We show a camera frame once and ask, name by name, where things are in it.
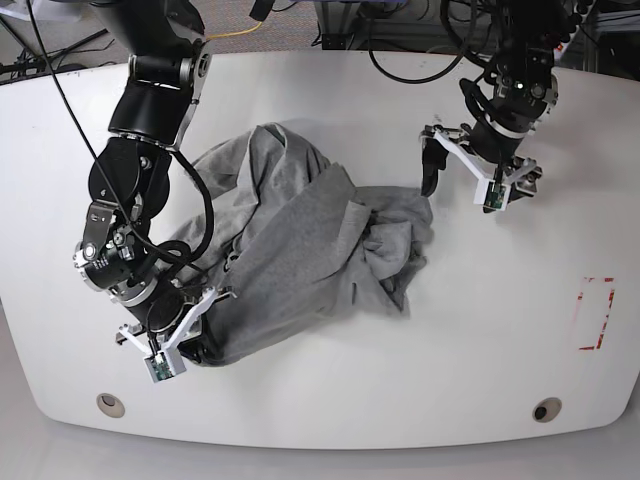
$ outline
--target gray fabric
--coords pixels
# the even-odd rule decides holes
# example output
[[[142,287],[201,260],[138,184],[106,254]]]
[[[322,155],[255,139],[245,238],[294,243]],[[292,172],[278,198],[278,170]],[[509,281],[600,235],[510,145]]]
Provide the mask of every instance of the gray fabric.
[[[209,284],[238,295],[207,313],[200,361],[233,363],[352,308],[405,311],[431,222],[419,190],[356,189],[344,168],[276,124],[213,148],[195,166],[216,211],[198,265]],[[175,238],[194,248],[203,230],[200,216]]]

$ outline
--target white desk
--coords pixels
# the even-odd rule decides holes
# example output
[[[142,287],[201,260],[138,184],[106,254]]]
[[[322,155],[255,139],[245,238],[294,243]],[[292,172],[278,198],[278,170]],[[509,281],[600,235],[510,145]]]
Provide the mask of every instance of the white desk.
[[[384,58],[406,76],[448,61]],[[417,186],[419,131],[435,121],[470,121],[457,80],[475,73],[462,66],[448,80],[415,87],[380,76],[360,53],[219,56],[183,151],[195,158],[278,121],[344,164],[356,184]],[[429,265],[411,287],[411,319],[344,319],[230,367],[189,366],[159,385],[148,381],[132,346],[113,343],[128,313],[73,269],[91,162],[51,80],[3,87],[0,295],[39,408],[56,420],[126,433],[289,448],[455,445],[611,423],[640,370],[640,163],[633,157],[640,86],[558,73],[559,106],[523,145],[545,172],[539,196],[483,215],[471,204],[470,174],[452,162],[433,199],[434,239]],[[63,78],[98,149],[125,76],[114,67]],[[177,170],[172,181],[157,240],[200,208]],[[496,263],[504,277],[490,273]],[[595,345],[602,328],[605,277],[615,278],[616,293],[603,346],[579,350]],[[496,291],[498,308],[488,301]],[[575,315],[580,291],[585,301]],[[124,418],[100,413],[102,392],[123,400]],[[559,397],[563,410],[536,423],[532,410],[547,397]]]

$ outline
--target yellow cable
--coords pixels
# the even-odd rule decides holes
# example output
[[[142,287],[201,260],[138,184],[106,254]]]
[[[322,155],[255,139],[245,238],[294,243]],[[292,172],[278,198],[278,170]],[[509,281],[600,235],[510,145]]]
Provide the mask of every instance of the yellow cable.
[[[230,32],[230,33],[216,33],[214,35],[207,35],[207,40],[211,40],[212,38],[226,38],[226,37],[235,37],[237,35],[245,35],[247,33],[255,32],[262,26],[262,22],[258,22],[255,27],[248,28],[247,30],[242,30],[241,32]]]

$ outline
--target table surface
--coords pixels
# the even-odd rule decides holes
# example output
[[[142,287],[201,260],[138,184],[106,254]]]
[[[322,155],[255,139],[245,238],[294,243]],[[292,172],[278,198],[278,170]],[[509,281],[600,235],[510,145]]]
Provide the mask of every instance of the table surface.
[[[406,76],[448,61],[381,57]],[[418,133],[425,123],[469,122],[457,81],[476,75],[462,64],[448,80],[416,87],[380,76],[357,52],[217,56],[183,152],[196,158],[277,121],[343,164],[356,185],[418,186]],[[131,345],[113,343],[128,313],[73,269],[91,162],[51,80],[1,88],[0,295],[38,407],[106,430],[285,448],[457,445],[613,422],[640,370],[640,86],[558,77],[558,107],[522,147],[545,172],[535,199],[484,215],[471,203],[471,174],[450,162],[433,197],[434,235],[409,291],[410,318],[336,319],[238,364],[189,365],[157,385]],[[96,149],[125,80],[124,66],[62,78]],[[172,167],[171,177],[156,241],[201,208],[184,175]],[[608,312],[602,348],[580,350],[597,344]],[[97,409],[103,392],[123,400],[122,419]],[[548,397],[562,400],[561,414],[534,422],[533,408]]]

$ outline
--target gray cloth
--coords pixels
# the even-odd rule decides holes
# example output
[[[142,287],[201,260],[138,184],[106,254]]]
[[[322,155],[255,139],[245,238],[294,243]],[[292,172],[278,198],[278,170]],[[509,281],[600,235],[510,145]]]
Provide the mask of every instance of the gray cloth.
[[[405,310],[431,222],[419,190],[355,188],[343,167],[277,124],[211,149],[195,167],[216,212],[197,264],[238,298],[207,312],[185,356],[226,365],[349,309]],[[193,249],[203,231],[199,216],[174,238]]]

